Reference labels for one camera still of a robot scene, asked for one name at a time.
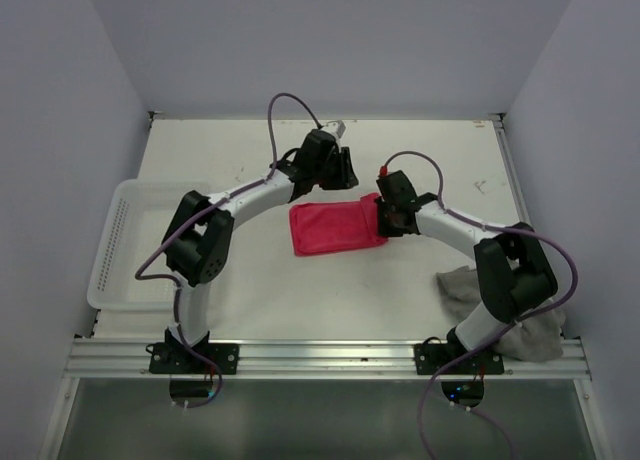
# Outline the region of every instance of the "tabletop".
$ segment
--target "tabletop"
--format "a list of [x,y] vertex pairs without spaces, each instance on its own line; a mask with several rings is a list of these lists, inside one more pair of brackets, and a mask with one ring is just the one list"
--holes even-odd
[[[377,191],[379,167],[399,150],[434,158],[445,176],[447,205],[487,221],[518,221],[516,205],[489,121],[350,120],[360,185],[315,189],[296,203],[357,200]],[[279,154],[299,146],[310,121],[276,121]],[[266,121],[156,120],[139,178],[207,180],[220,192],[258,178],[271,160]],[[418,194],[437,191],[433,168],[401,157]],[[444,336],[455,325],[442,308],[435,274],[473,261],[437,240],[405,236],[379,248],[296,257],[290,206],[269,210],[234,232],[229,259],[214,280],[208,310],[211,337],[252,340],[405,340]],[[162,337],[167,312],[100,312],[95,336]]]

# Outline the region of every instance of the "gray wall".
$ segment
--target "gray wall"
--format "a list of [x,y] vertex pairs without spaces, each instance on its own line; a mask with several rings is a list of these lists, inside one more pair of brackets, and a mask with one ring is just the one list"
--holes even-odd
[[619,458],[640,447],[638,5],[572,0],[507,116],[534,223],[578,262],[570,327],[588,349]]
[[0,0],[0,457],[34,458],[146,113],[90,0]]
[[[262,117],[484,117],[515,99],[569,0],[93,0],[145,102]],[[278,113],[301,115],[291,102]]]

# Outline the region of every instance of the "purple cable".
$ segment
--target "purple cable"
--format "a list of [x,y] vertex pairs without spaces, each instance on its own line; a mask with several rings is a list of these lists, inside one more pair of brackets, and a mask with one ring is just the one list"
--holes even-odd
[[272,157],[273,157],[273,161],[271,163],[271,169],[269,170],[269,173],[267,174],[267,176],[265,178],[261,178],[259,180],[256,180],[255,182],[251,182],[247,185],[244,185],[242,187],[237,188],[236,190],[232,191],[228,197],[225,197],[219,201],[217,201],[216,203],[212,204],[211,206],[205,208],[204,210],[202,210],[201,212],[196,213],[195,215],[193,215],[191,218],[189,218],[186,222],[184,222],[175,232],[173,232],[164,242],[162,242],[162,244],[160,245],[160,247],[158,247],[158,249],[153,252],[149,258],[147,260],[145,260],[145,262],[140,265],[140,268],[138,268],[138,270],[136,270],[136,273],[134,274],[134,278],[136,280],[158,280],[158,279],[163,279],[163,280],[171,280],[175,285],[176,285],[176,292],[174,294],[173,297],[173,318],[174,321],[177,324],[177,331],[178,331],[178,336],[180,337],[180,341],[182,342],[182,345],[184,346],[185,350],[187,350],[187,352],[189,352],[192,356],[194,356],[195,358],[197,358],[198,360],[200,360],[201,362],[206,363],[207,365],[209,365],[216,373],[216,375],[218,376],[218,384],[216,386],[215,391],[213,392],[213,394],[209,395],[209,398],[207,398],[206,400],[203,400],[201,402],[197,402],[197,403],[193,403],[193,404],[189,404],[187,401],[185,401],[185,403],[183,404],[183,406],[185,408],[196,408],[196,407],[201,407],[203,405],[207,405],[208,403],[210,403],[214,398],[216,398],[218,396],[218,393],[220,392],[220,389],[222,388],[222,372],[220,371],[220,367],[218,367],[218,365],[216,365],[210,358],[207,358],[203,355],[200,355],[198,352],[196,352],[195,350],[193,350],[193,348],[191,348],[191,345],[189,345],[189,343],[187,342],[184,333],[182,332],[182,326],[180,324],[180,292],[182,289],[182,284],[180,282],[180,280],[178,280],[178,278],[174,275],[170,275],[170,274],[153,274],[153,275],[144,275],[144,272],[147,270],[147,268],[149,268],[149,265],[151,265],[160,255],[162,255],[162,253],[164,253],[167,248],[169,248],[169,245],[171,245],[180,235],[182,235],[184,232],[186,232],[189,228],[191,228],[193,225],[195,225],[195,223],[200,220],[201,218],[205,217],[206,215],[210,214],[211,212],[213,212],[214,210],[220,208],[222,205],[224,205],[226,202],[228,202],[230,199],[237,197],[238,195],[241,195],[249,190],[251,190],[252,188],[258,187],[260,185],[263,185],[264,183],[266,183],[268,180],[270,180],[273,175],[276,172],[276,163],[278,162],[278,151],[277,151],[277,147],[276,147],[276,139],[275,139],[275,135],[273,133],[273,104],[275,103],[275,101],[278,98],[281,97],[288,97],[291,98],[293,100],[295,100],[296,102],[298,102],[300,105],[302,105],[302,107],[307,111],[307,113],[309,113],[309,115],[311,116],[311,118],[313,119],[313,121],[315,122],[316,126],[318,128],[322,128],[322,125],[320,124],[320,122],[318,121],[317,117],[315,116],[315,114],[311,111],[311,109],[309,108],[309,106],[299,97],[291,94],[291,93],[286,93],[286,92],[281,92],[278,93],[277,95],[275,95],[271,101],[269,102],[269,106],[267,107],[267,126],[269,129],[269,140],[271,142],[271,153],[272,153]]
[[[476,355],[477,353],[481,352],[482,350],[484,350],[485,348],[493,345],[493,343],[497,342],[504,334],[506,334],[509,330],[511,330],[513,327],[515,327],[518,323],[521,323],[529,318],[535,317],[537,315],[542,315],[543,313],[549,312],[555,308],[560,307],[561,305],[564,305],[567,301],[569,301],[569,299],[573,296],[573,294],[575,293],[577,287],[578,287],[578,267],[576,266],[575,262],[573,261],[573,258],[571,258],[571,256],[569,255],[569,253],[562,248],[558,243],[556,243],[554,240],[541,235],[537,232],[532,232],[530,230],[521,230],[518,228],[510,228],[510,227],[496,227],[493,225],[485,225],[482,224],[480,222],[477,222],[473,219],[467,218],[464,215],[455,212],[453,210],[450,210],[448,208],[446,208],[445,204],[444,204],[444,200],[443,200],[443,191],[444,191],[444,175],[442,174],[442,169],[440,168],[440,166],[435,162],[435,160],[433,160],[431,157],[425,155],[424,153],[420,153],[420,152],[415,152],[412,150],[405,150],[402,152],[398,152],[394,155],[392,155],[391,157],[389,157],[389,159],[385,162],[384,166],[388,167],[389,163],[401,156],[401,155],[414,155],[420,158],[423,158],[424,160],[428,161],[431,165],[433,165],[433,167],[436,169],[436,172],[438,174],[438,181],[439,181],[439,186],[438,186],[438,205],[440,205],[440,207],[449,215],[451,215],[452,217],[465,222],[469,225],[472,225],[474,227],[477,228],[483,228],[486,229],[490,232],[499,232],[499,233],[510,233],[510,234],[515,234],[515,235],[525,235],[528,237],[533,237],[537,240],[540,240],[544,243],[546,243],[547,245],[553,247],[560,255],[562,255],[562,257],[566,260],[567,264],[569,265],[569,269],[571,270],[571,284],[569,285],[569,289],[567,290],[567,292],[560,298],[560,300],[557,300],[555,302],[553,302],[551,305],[547,305],[546,307],[542,307],[542,308],[538,308],[536,310],[532,310],[529,313],[526,313],[524,315],[522,315],[521,317],[519,317],[516,321],[510,323],[509,325],[506,325],[505,328],[503,328],[501,331],[499,331],[498,333],[496,333],[495,335],[493,335],[491,338],[489,338],[488,340],[486,340],[483,344],[479,345],[478,347],[474,348],[473,350],[465,353],[464,355],[461,355],[460,357],[450,361],[449,363],[447,363],[446,365],[443,365],[442,367],[440,367],[429,379],[429,381],[427,382],[427,385],[422,393],[422,396],[420,397],[420,402],[418,403],[418,416],[417,416],[417,421],[418,421],[418,428],[420,430],[420,440],[422,441],[422,445],[424,446],[425,450],[427,451],[427,453],[429,454],[429,456],[431,458],[433,458],[434,460],[437,459],[436,453],[433,450],[433,448],[431,447],[431,444],[429,443],[425,433],[424,433],[424,423],[423,423],[423,419],[422,419],[422,411],[424,410],[424,405],[426,403],[427,400],[427,395],[429,394],[429,390],[431,390],[431,388],[433,387],[436,378],[438,378],[440,375],[442,375],[443,373],[445,373],[447,370],[449,370],[450,368],[456,366],[457,364],[459,364],[460,362],[465,361],[466,359],[473,357],[474,355]],[[515,457],[515,448],[513,445],[512,440],[509,438],[509,436],[502,430],[502,428],[500,428],[500,426],[495,422],[495,420],[490,419],[486,414],[482,414],[481,415],[485,420],[489,421],[490,423],[492,423],[493,425],[495,425],[498,430],[500,430],[502,432],[502,434],[504,435],[504,437],[507,439],[507,442],[509,443],[509,449],[511,452],[511,458],[516,458]]]

